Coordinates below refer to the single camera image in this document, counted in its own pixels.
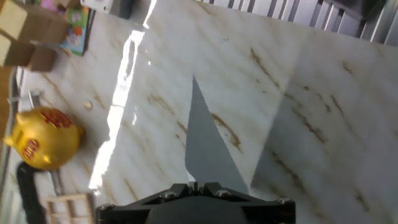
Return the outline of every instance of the white marble floor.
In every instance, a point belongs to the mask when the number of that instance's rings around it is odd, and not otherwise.
[[[151,3],[143,26],[97,14],[83,58],[60,54],[53,72],[25,75],[24,91],[43,90],[43,105],[86,129],[61,168],[67,194],[125,205],[186,182],[194,74],[251,195],[294,199],[297,223],[397,221],[396,48],[193,1]],[[19,161],[13,152],[8,180]],[[46,175],[37,185],[52,195]]]

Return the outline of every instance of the piggy bank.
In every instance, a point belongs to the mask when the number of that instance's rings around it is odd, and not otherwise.
[[[61,111],[38,107],[16,114],[12,134],[4,143],[15,148],[30,166],[58,169],[76,153],[84,129],[73,124]]]

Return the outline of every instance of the metal blade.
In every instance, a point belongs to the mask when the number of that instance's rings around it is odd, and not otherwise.
[[[248,187],[218,132],[195,77],[186,144],[185,167],[197,182],[219,182],[223,187],[248,193]]]

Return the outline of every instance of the cardboard box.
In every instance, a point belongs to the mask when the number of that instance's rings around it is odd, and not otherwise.
[[[53,5],[56,9],[67,10],[67,9],[65,8],[65,6],[61,5],[60,0],[53,0],[53,1],[52,1],[52,5]]]
[[[66,9],[74,9],[80,5],[80,0],[59,0],[59,3]]]
[[[5,1],[0,12],[0,29],[19,42],[61,44],[71,26],[58,12],[11,0]]]
[[[53,49],[35,46],[35,50],[26,68],[32,72],[50,72],[56,58],[57,52]]]
[[[35,47],[0,35],[0,66],[27,66]]]

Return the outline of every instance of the knife blade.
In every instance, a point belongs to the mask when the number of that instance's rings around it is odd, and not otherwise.
[[[248,187],[216,127],[193,76],[188,118],[185,167],[197,182],[218,182],[223,187],[247,194]]]

